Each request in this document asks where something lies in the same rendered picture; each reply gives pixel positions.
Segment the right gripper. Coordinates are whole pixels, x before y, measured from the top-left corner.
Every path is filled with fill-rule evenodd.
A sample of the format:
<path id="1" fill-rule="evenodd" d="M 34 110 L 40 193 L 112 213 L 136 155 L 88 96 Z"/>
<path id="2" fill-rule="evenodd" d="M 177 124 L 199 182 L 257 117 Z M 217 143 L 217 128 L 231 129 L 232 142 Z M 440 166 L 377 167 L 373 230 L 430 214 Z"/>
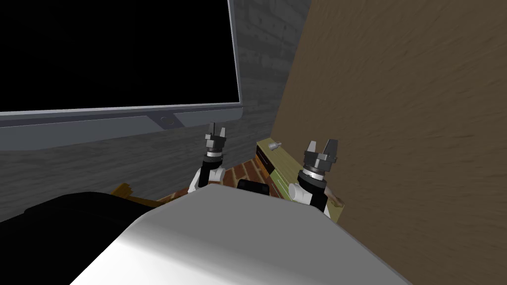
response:
<path id="1" fill-rule="evenodd" d="M 338 140 L 329 139 L 322 153 L 316 152 L 316 141 L 310 141 L 304 151 L 304 168 L 315 173 L 330 172 L 337 160 Z"/>

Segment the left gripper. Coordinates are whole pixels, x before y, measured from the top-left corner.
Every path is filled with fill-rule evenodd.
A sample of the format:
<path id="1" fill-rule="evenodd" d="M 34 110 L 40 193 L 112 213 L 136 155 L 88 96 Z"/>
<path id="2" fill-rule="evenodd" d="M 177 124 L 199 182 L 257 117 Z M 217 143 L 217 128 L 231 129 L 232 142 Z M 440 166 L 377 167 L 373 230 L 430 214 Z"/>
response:
<path id="1" fill-rule="evenodd" d="M 226 142 L 226 127 L 221 127 L 219 135 L 215 135 L 215 122 L 210 122 L 208 133 L 205 135 L 206 156 L 222 156 Z"/>

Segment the olive green cabinet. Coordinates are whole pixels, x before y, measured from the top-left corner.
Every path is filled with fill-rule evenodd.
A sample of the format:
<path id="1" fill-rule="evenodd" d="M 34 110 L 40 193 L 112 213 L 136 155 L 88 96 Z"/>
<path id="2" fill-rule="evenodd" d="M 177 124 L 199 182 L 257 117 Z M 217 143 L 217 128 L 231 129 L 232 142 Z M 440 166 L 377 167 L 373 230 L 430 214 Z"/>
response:
<path id="1" fill-rule="evenodd" d="M 282 199 L 293 201 L 289 197 L 289 184 L 298 182 L 298 171 L 303 168 L 303 161 L 297 162 L 281 146 L 271 151 L 268 148 L 268 144 L 273 142 L 275 141 L 271 138 L 258 141 L 256 143 L 255 159 L 262 165 L 261 170 L 274 181 L 274 187 L 280 192 L 278 196 Z M 330 188 L 329 190 L 328 206 L 331 213 L 330 219 L 334 223 L 337 223 L 345 204 L 334 195 Z"/>

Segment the yellow wooden furniture piece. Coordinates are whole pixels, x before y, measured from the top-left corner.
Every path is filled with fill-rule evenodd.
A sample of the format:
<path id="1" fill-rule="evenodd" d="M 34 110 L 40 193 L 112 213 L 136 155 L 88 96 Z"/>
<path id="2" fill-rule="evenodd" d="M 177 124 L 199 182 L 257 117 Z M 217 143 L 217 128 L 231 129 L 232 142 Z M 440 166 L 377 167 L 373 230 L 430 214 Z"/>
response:
<path id="1" fill-rule="evenodd" d="M 132 191 L 130 185 L 127 183 L 120 184 L 112 192 L 110 192 L 110 195 L 120 197 L 120 198 L 129 200 L 129 201 L 132 201 L 132 202 L 136 202 L 136 203 L 148 206 L 148 207 L 156 208 L 156 207 L 159 207 L 164 204 L 161 201 L 135 197 L 135 196 L 132 196 L 132 194 L 133 194 L 133 191 Z"/>

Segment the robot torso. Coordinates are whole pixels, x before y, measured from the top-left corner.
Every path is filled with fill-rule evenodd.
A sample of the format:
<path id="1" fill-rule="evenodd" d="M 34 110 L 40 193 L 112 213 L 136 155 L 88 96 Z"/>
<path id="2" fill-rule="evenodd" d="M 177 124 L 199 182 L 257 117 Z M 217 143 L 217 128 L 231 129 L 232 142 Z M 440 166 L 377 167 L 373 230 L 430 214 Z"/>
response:
<path id="1" fill-rule="evenodd" d="M 133 222 L 70 285 L 411 285 L 317 208 L 211 184 Z"/>

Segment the grey framed black television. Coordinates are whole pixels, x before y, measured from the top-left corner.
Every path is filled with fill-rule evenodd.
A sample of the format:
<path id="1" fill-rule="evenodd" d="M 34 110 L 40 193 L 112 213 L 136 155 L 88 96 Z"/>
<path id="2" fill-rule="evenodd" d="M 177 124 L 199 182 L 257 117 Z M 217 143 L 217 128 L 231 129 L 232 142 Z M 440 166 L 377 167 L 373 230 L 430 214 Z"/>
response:
<path id="1" fill-rule="evenodd" d="M 232 0 L 0 0 L 0 151 L 242 117 Z"/>

